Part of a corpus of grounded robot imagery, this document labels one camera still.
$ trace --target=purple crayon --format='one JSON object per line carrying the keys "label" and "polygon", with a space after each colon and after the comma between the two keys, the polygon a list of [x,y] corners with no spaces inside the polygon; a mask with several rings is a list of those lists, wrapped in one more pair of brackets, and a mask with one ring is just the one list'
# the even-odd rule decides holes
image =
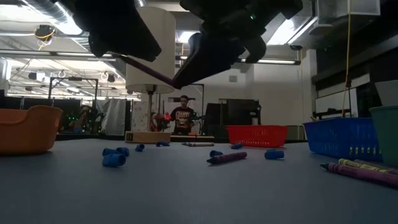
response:
{"label": "purple crayon", "polygon": [[211,164],[222,164],[225,162],[237,161],[246,158],[248,154],[246,152],[236,152],[231,154],[225,154],[220,156],[215,156],[207,160]]}
{"label": "purple crayon", "polygon": [[355,168],[341,164],[328,163],[321,164],[329,172],[345,175],[359,180],[366,180],[377,184],[386,184],[398,188],[398,175],[382,173],[374,170]]}

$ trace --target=blue crayon piece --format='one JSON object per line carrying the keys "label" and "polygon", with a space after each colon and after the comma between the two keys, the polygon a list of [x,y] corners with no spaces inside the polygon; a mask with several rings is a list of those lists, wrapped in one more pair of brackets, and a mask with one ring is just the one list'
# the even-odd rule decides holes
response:
{"label": "blue crayon piece", "polygon": [[266,159],[281,159],[281,158],[285,157],[285,153],[283,151],[278,151],[278,150],[275,150],[275,149],[269,149],[264,154],[264,157]]}
{"label": "blue crayon piece", "polygon": [[129,156],[130,155],[130,150],[126,147],[119,147],[116,149],[120,154],[123,154],[124,156]]}
{"label": "blue crayon piece", "polygon": [[223,153],[220,151],[216,151],[216,150],[210,151],[210,157],[215,157],[215,156],[220,156],[220,155],[223,155]]}
{"label": "blue crayon piece", "polygon": [[144,144],[138,144],[136,146],[136,152],[142,152],[145,149],[145,145]]}
{"label": "blue crayon piece", "polygon": [[102,166],[105,167],[119,167],[126,163],[126,156],[122,154],[110,154],[103,157]]}
{"label": "blue crayon piece", "polygon": [[160,147],[160,146],[170,146],[170,144],[165,141],[160,141],[160,142],[156,143],[156,147]]}
{"label": "blue crayon piece", "polygon": [[114,150],[114,149],[108,149],[108,148],[105,148],[102,151],[102,156],[107,156],[107,155],[110,155],[110,154],[120,154],[120,153],[118,151]]}
{"label": "blue crayon piece", "polygon": [[231,149],[241,149],[242,147],[242,143],[236,143],[231,146]]}

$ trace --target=red basket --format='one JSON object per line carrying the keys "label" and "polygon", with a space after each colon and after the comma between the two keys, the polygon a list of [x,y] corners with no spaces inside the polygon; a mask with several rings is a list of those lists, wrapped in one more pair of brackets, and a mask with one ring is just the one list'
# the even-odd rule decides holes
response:
{"label": "red basket", "polygon": [[227,126],[229,142],[243,146],[281,147],[285,144],[287,126],[238,125]]}

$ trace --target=whiteboard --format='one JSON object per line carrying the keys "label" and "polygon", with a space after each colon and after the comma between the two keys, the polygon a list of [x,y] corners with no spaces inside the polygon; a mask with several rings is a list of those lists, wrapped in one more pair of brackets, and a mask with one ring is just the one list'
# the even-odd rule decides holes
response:
{"label": "whiteboard", "polygon": [[[353,117],[358,117],[358,103],[356,97],[356,88],[350,89],[351,94],[351,113]],[[344,109],[349,109],[349,94],[346,92],[346,100]],[[343,109],[343,98],[344,91],[340,91],[338,93],[330,94],[327,96],[319,97],[315,99],[315,108],[317,113],[327,112],[328,108],[333,108],[336,110]]]}

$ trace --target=white cylinder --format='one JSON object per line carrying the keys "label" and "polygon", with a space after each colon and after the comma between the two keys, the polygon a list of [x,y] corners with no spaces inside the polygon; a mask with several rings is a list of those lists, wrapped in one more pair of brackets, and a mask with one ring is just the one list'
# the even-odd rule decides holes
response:
{"label": "white cylinder", "polygon": [[[169,78],[173,78],[175,75],[174,16],[166,10],[156,7],[141,7],[137,10],[152,35],[155,37],[157,43],[160,45],[162,52],[154,62],[147,62],[138,58],[134,59]],[[154,93],[171,93],[174,91],[174,88],[170,85],[151,77],[133,66],[126,66],[126,88],[128,90],[147,93],[148,91],[152,91],[153,85],[156,85]]]}

